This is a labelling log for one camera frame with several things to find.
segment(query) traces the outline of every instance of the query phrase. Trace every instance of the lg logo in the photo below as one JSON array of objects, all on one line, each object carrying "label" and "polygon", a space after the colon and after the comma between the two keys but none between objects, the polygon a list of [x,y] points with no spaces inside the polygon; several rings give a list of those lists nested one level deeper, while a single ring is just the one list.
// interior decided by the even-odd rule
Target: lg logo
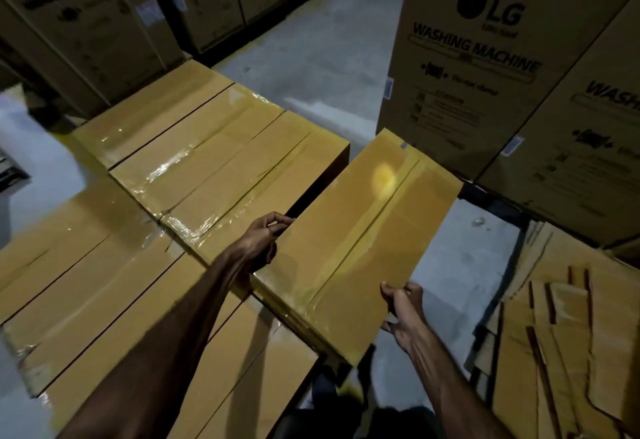
[{"label": "lg logo", "polygon": [[[458,0],[458,13],[462,18],[472,20],[478,18],[487,6],[489,0]],[[505,6],[501,0],[493,0],[487,21],[514,26],[520,22],[525,6],[522,3],[512,3]]]}]

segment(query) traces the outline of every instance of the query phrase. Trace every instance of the barcode label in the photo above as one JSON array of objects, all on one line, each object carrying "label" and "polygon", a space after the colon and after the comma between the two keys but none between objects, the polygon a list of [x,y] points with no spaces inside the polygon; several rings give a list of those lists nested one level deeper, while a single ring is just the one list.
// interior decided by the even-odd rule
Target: barcode label
[{"label": "barcode label", "polygon": [[178,8],[182,13],[185,13],[185,11],[187,11],[187,3],[184,2],[184,0],[173,0],[173,4],[175,5],[176,8]]},{"label": "barcode label", "polygon": [[387,83],[385,84],[385,99],[391,99],[391,91],[394,89],[394,80],[391,77],[387,77]]},{"label": "barcode label", "polygon": [[136,11],[147,28],[160,20],[164,20],[164,13],[162,13],[160,5],[158,5],[158,0],[147,0],[138,5]]},{"label": "barcode label", "polygon": [[502,152],[500,152],[500,155],[511,156],[511,154],[514,151],[516,151],[516,149],[518,149],[518,146],[520,146],[523,141],[524,141],[524,138],[522,136],[517,136],[517,135],[513,136],[511,138],[511,141],[509,141],[509,144],[507,144],[502,150]]}]

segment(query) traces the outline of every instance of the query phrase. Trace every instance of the hand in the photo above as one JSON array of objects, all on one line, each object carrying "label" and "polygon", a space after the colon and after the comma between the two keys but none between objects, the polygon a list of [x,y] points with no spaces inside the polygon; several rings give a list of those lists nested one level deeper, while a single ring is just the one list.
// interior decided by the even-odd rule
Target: hand
[{"label": "hand", "polygon": [[380,284],[380,292],[387,302],[389,313],[398,319],[398,322],[383,322],[381,328],[391,333],[400,348],[409,353],[413,337],[427,324],[422,310],[422,288],[411,281],[403,289],[383,282]]},{"label": "hand", "polygon": [[250,272],[256,272],[265,265],[271,264],[276,255],[276,239],[294,221],[294,218],[271,212],[254,220],[249,225],[247,231],[236,241],[235,245],[241,249],[244,257],[250,262]]}]

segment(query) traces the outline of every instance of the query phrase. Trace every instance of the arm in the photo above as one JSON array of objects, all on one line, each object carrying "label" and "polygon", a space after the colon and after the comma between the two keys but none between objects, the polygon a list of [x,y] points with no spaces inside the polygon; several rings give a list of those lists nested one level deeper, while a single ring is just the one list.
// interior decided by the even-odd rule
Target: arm
[{"label": "arm", "polygon": [[233,281],[270,263],[275,239],[292,222],[276,213],[254,221],[105,377],[59,438],[166,437]]},{"label": "arm", "polygon": [[382,295],[397,323],[384,322],[382,329],[396,338],[409,355],[449,439],[513,439],[471,388],[458,364],[422,311],[422,288],[412,282],[404,289],[381,285]]}]

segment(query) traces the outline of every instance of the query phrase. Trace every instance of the forearm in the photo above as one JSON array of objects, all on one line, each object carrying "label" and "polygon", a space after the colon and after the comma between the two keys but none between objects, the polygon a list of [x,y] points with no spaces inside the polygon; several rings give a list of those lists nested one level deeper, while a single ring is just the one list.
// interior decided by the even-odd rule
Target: forearm
[{"label": "forearm", "polygon": [[168,435],[222,303],[245,264],[237,246],[218,256],[101,382],[60,437]]},{"label": "forearm", "polygon": [[409,356],[449,439],[513,439],[428,325],[412,332]]}]

